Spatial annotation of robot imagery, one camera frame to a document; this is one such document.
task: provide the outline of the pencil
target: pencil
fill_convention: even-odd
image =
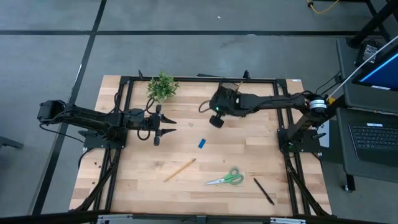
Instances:
[[[261,187],[260,183],[256,180],[256,178],[253,178],[253,179],[254,179],[255,183],[257,184],[257,186],[259,186],[259,188],[261,189],[262,193],[264,193],[264,195],[267,197],[269,203],[275,205],[274,202],[272,201],[272,199],[270,198],[270,196],[267,194],[266,190],[264,190],[264,189]]]
[[[178,174],[179,172],[181,172],[181,170],[187,168],[187,166],[191,165],[192,162],[195,162],[195,159],[192,159],[190,162],[188,162],[187,164],[185,164],[183,167],[179,168],[177,171],[175,171],[172,175],[170,175],[168,178],[166,178],[163,182],[168,181],[170,178],[174,177],[176,174]]]

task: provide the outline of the yellow pencil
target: yellow pencil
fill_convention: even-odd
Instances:
[[[166,178],[163,182],[168,181],[170,178],[174,177],[176,174],[178,174],[179,172],[181,172],[181,170],[187,168],[187,166],[191,165],[192,162],[195,162],[195,159],[192,159],[190,162],[188,162],[187,164],[185,164],[183,167],[179,168],[177,171],[175,171],[172,175],[170,175],[170,177]]]

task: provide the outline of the blue screen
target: blue screen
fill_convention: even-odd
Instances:
[[[398,89],[398,53],[360,79],[359,82]]]

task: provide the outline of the monitor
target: monitor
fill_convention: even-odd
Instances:
[[[398,46],[383,55],[379,63],[360,73],[353,83],[398,91]]]

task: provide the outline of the scissor blade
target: scissor blade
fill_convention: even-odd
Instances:
[[[213,181],[207,182],[206,185],[222,184],[224,181],[225,181],[224,179],[213,180]]]

